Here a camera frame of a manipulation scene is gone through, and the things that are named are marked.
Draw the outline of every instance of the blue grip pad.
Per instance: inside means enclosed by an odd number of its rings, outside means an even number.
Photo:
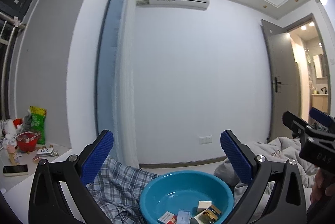
[[[221,147],[232,164],[241,182],[250,185],[253,179],[252,166],[227,132],[221,133]]]
[[[108,153],[111,151],[113,144],[113,134],[108,131],[81,167],[80,179],[84,185],[94,181]]]
[[[330,127],[333,122],[333,119],[329,115],[323,113],[322,111],[319,111],[316,108],[312,108],[309,111],[309,116],[312,117],[314,120],[318,121],[320,124],[324,125],[325,127]]]

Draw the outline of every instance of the metal railing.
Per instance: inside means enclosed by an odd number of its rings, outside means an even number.
[[[5,99],[5,82],[6,82],[6,72],[7,72],[7,64],[8,64],[8,58],[9,58],[9,52],[11,49],[11,44],[13,42],[15,30],[18,29],[25,29],[26,25],[22,23],[17,23],[14,18],[11,18],[10,16],[4,14],[2,11],[0,11],[0,19],[5,21],[4,25],[1,29],[0,32],[0,43],[7,45],[6,47],[6,52],[5,52],[5,57],[3,59],[3,65],[2,65],[2,74],[1,74],[1,86],[0,86],[0,100],[1,100],[1,118],[6,119],[6,99]],[[12,31],[10,33],[8,41],[5,39],[2,39],[2,34],[5,30],[6,24],[11,24]]]

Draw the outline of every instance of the blue basin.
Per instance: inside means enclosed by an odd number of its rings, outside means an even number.
[[[199,201],[212,201],[221,217],[221,224],[234,205],[234,197],[228,185],[219,178],[199,171],[177,171],[152,180],[140,197],[140,209],[149,224],[158,224],[166,211],[175,215],[179,210],[196,215]]]

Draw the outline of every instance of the curtain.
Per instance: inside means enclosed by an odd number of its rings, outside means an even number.
[[[114,146],[110,155],[138,167],[134,114],[132,43],[136,0],[110,0],[98,55],[98,133],[110,130]]]

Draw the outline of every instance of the blanket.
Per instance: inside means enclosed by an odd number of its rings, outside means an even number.
[[[111,156],[93,183],[86,187],[113,224],[145,224],[140,212],[140,195],[157,174],[123,165]]]
[[[318,169],[315,168],[313,164],[299,157],[299,152],[301,150],[301,143],[299,139],[278,137],[268,144],[250,142],[246,145],[255,155],[264,155],[272,162],[286,162],[289,158],[296,160],[304,186],[306,208],[310,206],[311,202],[309,197],[314,184],[314,177]],[[236,205],[247,189],[247,185],[240,181],[237,174],[234,172],[229,159],[224,160],[224,162],[216,168],[214,175],[234,187],[234,205]],[[264,195],[250,222],[253,222],[261,217],[267,201],[269,200],[273,186],[274,182],[268,183]]]

